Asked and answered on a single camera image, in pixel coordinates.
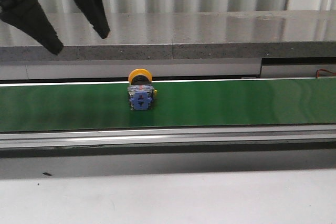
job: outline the white floor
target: white floor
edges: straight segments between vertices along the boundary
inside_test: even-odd
[[[0,179],[0,223],[336,223],[336,169]]]

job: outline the green conveyor belt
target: green conveyor belt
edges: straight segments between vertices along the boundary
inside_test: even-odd
[[[0,132],[336,122],[336,78],[154,83],[151,111],[127,86],[0,87]]]

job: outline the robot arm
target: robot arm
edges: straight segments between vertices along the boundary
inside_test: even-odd
[[[99,36],[105,39],[110,28],[105,16],[102,0],[74,0],[79,9]],[[0,19],[33,37],[51,53],[57,55],[63,48],[62,42],[48,21],[37,0],[0,0]]]

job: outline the wire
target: wire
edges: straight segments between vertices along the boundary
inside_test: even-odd
[[[329,71],[329,70],[327,70],[327,69],[323,69],[323,68],[321,68],[321,69],[319,69],[319,70],[316,71],[316,75],[315,75],[316,78],[319,78],[319,77],[320,77],[320,72],[327,72],[327,73],[332,74],[333,76],[336,76],[336,73],[335,73],[335,72],[331,72],[331,71]]]

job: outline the conveyor belt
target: conveyor belt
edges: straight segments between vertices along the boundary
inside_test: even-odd
[[[0,132],[336,122],[336,79],[156,82],[130,111],[126,83],[0,87]]]

